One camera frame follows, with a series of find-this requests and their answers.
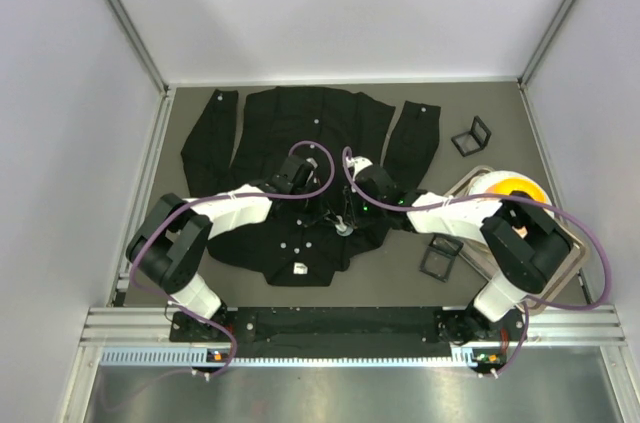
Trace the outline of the black button-up shirt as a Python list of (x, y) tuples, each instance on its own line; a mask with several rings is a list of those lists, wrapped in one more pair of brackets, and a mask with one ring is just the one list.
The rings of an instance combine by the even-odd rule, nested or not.
[[(318, 162), (317, 176), (329, 176), (326, 153), (339, 163), (345, 147), (379, 163), (403, 189), (416, 188), (440, 142), (441, 109), (407, 101), (400, 111), (364, 93), (325, 87), (276, 87), (247, 96), (242, 134), (237, 136), (235, 91), (217, 90), (181, 150), (189, 192), (201, 198), (271, 177), (288, 152)], [(342, 169), (332, 181), (336, 216), (341, 214)], [(377, 221), (347, 237), (335, 227), (304, 227), (314, 199), (274, 203), (274, 214), (208, 242), (215, 260), (262, 274), (273, 286), (331, 284), (352, 258), (382, 246), (391, 226)]]

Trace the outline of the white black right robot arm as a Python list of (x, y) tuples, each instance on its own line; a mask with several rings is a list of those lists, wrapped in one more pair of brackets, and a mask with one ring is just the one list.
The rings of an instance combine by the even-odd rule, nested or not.
[(492, 330), (512, 308), (541, 294), (573, 249), (544, 190), (519, 173), (486, 173), (468, 194), (455, 197), (403, 189), (365, 157), (347, 158), (343, 169), (350, 198), (346, 224), (359, 228), (382, 220), (405, 232), (470, 241), (495, 260), (496, 272), (468, 307), (441, 319), (442, 332), (457, 343)]

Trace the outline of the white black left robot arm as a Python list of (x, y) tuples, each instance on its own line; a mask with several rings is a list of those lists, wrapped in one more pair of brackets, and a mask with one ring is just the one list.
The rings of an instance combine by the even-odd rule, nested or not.
[(335, 176), (333, 158), (325, 155), (329, 176), (317, 188), (312, 186), (314, 164), (290, 154), (271, 177), (229, 192), (196, 199), (173, 193), (162, 196), (126, 247), (125, 257), (132, 264), (130, 281), (136, 281), (140, 270), (183, 313), (204, 323), (212, 321), (223, 301), (198, 273), (208, 242), (265, 222), (278, 200), (306, 201), (321, 195)]

